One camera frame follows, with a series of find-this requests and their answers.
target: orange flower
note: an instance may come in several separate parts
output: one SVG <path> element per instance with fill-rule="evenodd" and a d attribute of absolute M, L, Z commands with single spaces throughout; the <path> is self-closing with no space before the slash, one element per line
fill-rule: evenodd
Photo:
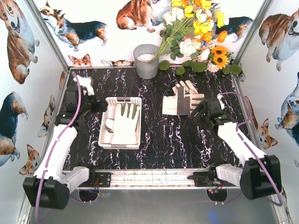
<path fill-rule="evenodd" d="M 210 42 L 211 39 L 212 39 L 212 34 L 211 34 L 211 32 L 207 32 L 206 34 L 204 34 L 204 40 L 205 40 L 206 42 Z"/>
<path fill-rule="evenodd" d="M 228 32 L 226 30 L 222 31 L 221 33 L 219 33 L 217 41 L 219 43 L 223 43 L 225 38 L 227 37 L 227 35 L 228 35 Z"/>
<path fill-rule="evenodd" d="M 212 50 L 212 54 L 213 55 L 215 55 L 215 54 L 217 54 L 217 55 L 225 55 L 225 54 L 227 54 L 227 52 L 228 52 L 228 50 L 225 47 L 220 46 L 220 45 L 215 46 L 213 48 L 213 50 Z"/>
<path fill-rule="evenodd" d="M 218 65 L 220 69 L 225 68 L 225 65 L 228 64 L 228 57 L 226 55 L 214 55 L 214 62 Z"/>

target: sunflower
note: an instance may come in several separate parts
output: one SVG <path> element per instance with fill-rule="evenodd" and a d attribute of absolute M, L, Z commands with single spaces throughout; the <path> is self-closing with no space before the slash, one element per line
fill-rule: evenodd
<path fill-rule="evenodd" d="M 214 54 L 214 62 L 220 69 L 223 69 L 225 65 L 228 64 L 228 57 L 226 57 L 226 55 Z"/>
<path fill-rule="evenodd" d="M 228 50 L 223 46 L 215 46 L 212 50 L 212 54 L 214 55 L 225 55 L 228 53 Z"/>

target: cable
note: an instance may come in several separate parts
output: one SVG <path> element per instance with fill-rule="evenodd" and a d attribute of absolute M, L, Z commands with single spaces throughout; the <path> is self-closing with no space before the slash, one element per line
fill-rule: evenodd
<path fill-rule="evenodd" d="M 222 95 L 222 96 L 223 96 L 223 95 L 228 95 L 228 94 L 234 94 L 234 95 L 237 95 L 237 96 L 242 97 L 242 98 L 246 101 L 246 103 L 247 103 L 247 105 L 248 105 L 248 107 L 249 107 L 249 116 L 248 116 L 248 118 L 247 118 L 244 122 L 241 122 L 240 124 L 237 125 L 237 127 L 236 127 L 236 132 L 237 132 L 237 131 L 239 130 L 239 127 L 240 127 L 241 125 L 244 125 L 244 124 L 246 124 L 246 123 L 248 123 L 248 122 L 250 121 L 250 117 L 251 117 L 251 109 L 252 109 L 252 108 L 251 108 L 251 105 L 250 105 L 248 99 L 247 99 L 244 95 L 242 95 L 242 94 L 240 94 L 240 93 L 237 93 L 237 92 L 224 92 L 224 93 L 220 93 L 220 95 Z M 274 188 L 274 191 L 275 191 L 275 193 L 276 193 L 276 195 L 277 195 L 277 197 L 278 197 L 279 203 L 277 203 L 277 202 L 275 202 L 275 201 L 273 201 L 273 200 L 271 200 L 271 199 L 268 199 L 268 198 L 266 198 L 266 199 L 267 199 L 269 202 L 273 203 L 274 205 L 282 206 L 282 205 L 283 205 L 283 200 L 282 200 L 282 197 L 281 197 L 281 195 L 280 195 L 280 192 L 279 192 L 279 190 L 278 190 L 276 184 L 274 183 L 272 177 L 270 176 L 269 172 L 267 171 L 266 167 L 264 166 L 264 164 L 262 163 L 262 161 L 259 159 L 259 157 L 255 154 L 255 152 L 250 148 L 250 146 L 247 144 L 247 142 L 244 142 L 244 145 L 245 145 L 245 146 L 249 149 L 249 151 L 253 154 L 253 156 L 256 158 L 256 161 L 258 162 L 258 164 L 260 165 L 260 167 L 262 168 L 262 170 L 265 172 L 267 178 L 269 179 L 271 185 L 272 185 L 273 188 Z"/>
<path fill-rule="evenodd" d="M 50 157 L 51 157 L 51 155 L 52 155 L 52 152 L 53 152 L 53 150 L 54 150 L 54 147 L 55 147 L 55 145 L 57 144 L 57 142 L 59 141 L 61 135 L 65 132 L 65 130 L 66 130 L 67 128 L 69 128 L 69 127 L 73 124 L 73 122 L 75 121 L 77 115 L 79 114 L 79 110 L 80 110 L 80 106 L 81 106 L 81 87 L 80 87 L 79 79 L 78 79 L 76 73 L 75 73 L 75 72 L 71 72 L 71 74 L 72 74 L 72 76 L 74 76 L 74 78 L 76 79 L 76 82 L 77 82 L 77 87 L 78 87 L 78 106 L 77 106 L 77 109 L 76 109 L 76 112 L 75 112 L 73 118 L 71 119 L 71 121 L 69 122 L 69 124 L 68 124 L 68 125 L 61 131 L 61 133 L 60 133 L 60 134 L 58 135 L 58 137 L 57 137 L 57 140 L 54 142 L 54 144 L 53 144 L 53 146 L 52 146 L 52 148 L 51 148 L 51 150 L 50 150 L 49 156 L 48 156 L 48 158 L 47 158 L 47 161 L 46 161 L 46 164 L 45 164 L 45 168 L 48 167 L 48 164 L 49 164 L 49 161 L 50 161 Z M 40 182 L 39 182 L 39 185 L 38 185 L 37 196 L 36 196 L 35 219 L 36 219 L 36 222 L 37 222 L 37 223 L 40 222 L 40 221 L 42 221 L 42 220 L 45 218 L 45 216 L 44 216 L 41 220 L 38 220 L 38 209 L 39 209 L 39 203 L 40 203 L 40 200 L 41 200 L 41 193 L 42 193 L 42 187 L 43 187 L 43 180 L 44 180 L 44 177 L 45 177 L 46 172 L 47 172 L 47 170 L 45 169 L 45 170 L 43 171 L 42 177 L 41 177 L 41 179 L 40 179 Z"/>

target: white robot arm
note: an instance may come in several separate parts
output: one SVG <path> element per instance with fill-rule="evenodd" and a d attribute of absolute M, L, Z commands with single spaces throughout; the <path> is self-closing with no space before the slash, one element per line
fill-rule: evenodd
<path fill-rule="evenodd" d="M 242 168 L 224 161 L 213 164 L 209 168 L 212 178 L 227 181 L 241 188 L 242 193 L 249 200 L 275 194 L 269 178 L 256 160 L 257 157 L 263 162 L 279 192 L 281 191 L 278 158 L 274 155 L 268 156 L 258 149 L 240 129 L 237 129 L 235 120 L 230 115 L 223 114 L 218 98 L 206 98 L 190 114 L 189 118 L 202 129 L 211 130 L 222 138 L 242 164 Z"/>

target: black marble table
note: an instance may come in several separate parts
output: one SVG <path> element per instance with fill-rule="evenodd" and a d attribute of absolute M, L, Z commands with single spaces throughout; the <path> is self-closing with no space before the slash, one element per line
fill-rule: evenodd
<path fill-rule="evenodd" d="M 87 115 L 68 154 L 64 169 L 71 170 L 79 162 L 91 163 L 97 169 L 164 169 L 205 168 L 209 164 L 227 161 L 240 166 L 230 147 L 210 131 L 203 131 L 186 116 L 162 115 L 163 96 L 173 96 L 172 87 L 180 80 L 191 80 L 199 93 L 216 97 L 219 92 L 235 91 L 230 77 L 214 73 L 195 73 L 186 70 L 175 75 L 175 68 L 160 71 L 150 80 L 137 76 L 135 68 L 102 68 L 75 70 L 82 77 L 92 77 L 95 94 L 99 89 L 105 97 L 142 98 L 141 144 L 139 150 L 108 150 L 98 145 L 102 113 Z M 68 86 L 74 84 L 69 78 Z M 225 112 L 238 122 L 244 121 L 235 95 L 222 98 Z M 65 109 L 62 102 L 61 111 Z M 241 130 L 248 136 L 246 126 Z"/>

